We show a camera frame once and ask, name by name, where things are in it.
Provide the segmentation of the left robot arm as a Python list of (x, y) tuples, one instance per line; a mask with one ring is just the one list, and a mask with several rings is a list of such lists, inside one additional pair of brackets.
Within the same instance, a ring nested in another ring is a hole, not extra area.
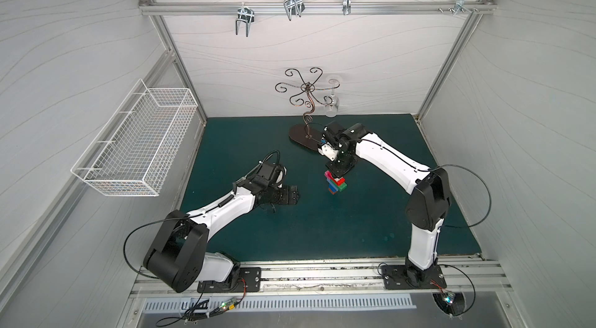
[(194, 282), (233, 290), (240, 281), (240, 263), (223, 253), (207, 251), (216, 233), (259, 205), (296, 205), (297, 186), (284, 184), (287, 169), (261, 161), (233, 183), (229, 193), (191, 212), (170, 212), (150, 245), (143, 267), (175, 292)]

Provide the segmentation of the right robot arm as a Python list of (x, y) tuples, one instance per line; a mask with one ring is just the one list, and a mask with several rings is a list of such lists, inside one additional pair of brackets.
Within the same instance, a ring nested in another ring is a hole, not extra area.
[(324, 126), (318, 152), (328, 158), (327, 169), (343, 178), (360, 160), (366, 160), (395, 180), (410, 195), (405, 214), (411, 224), (411, 245), (404, 274), (419, 285), (437, 265), (439, 234), (450, 207), (447, 172), (418, 163), (357, 123), (345, 128), (335, 121)]

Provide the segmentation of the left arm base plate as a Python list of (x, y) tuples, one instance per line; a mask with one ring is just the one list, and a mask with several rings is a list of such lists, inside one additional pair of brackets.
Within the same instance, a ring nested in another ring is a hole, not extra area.
[(253, 293), (261, 288), (260, 267), (234, 266), (224, 281), (200, 281), (197, 292), (205, 293)]

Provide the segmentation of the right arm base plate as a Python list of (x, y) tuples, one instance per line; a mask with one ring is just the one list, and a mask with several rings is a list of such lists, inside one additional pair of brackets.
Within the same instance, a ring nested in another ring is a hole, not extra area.
[(447, 284), (439, 265), (421, 271), (411, 265), (382, 263), (377, 267), (386, 290), (402, 291), (411, 289), (445, 289)]

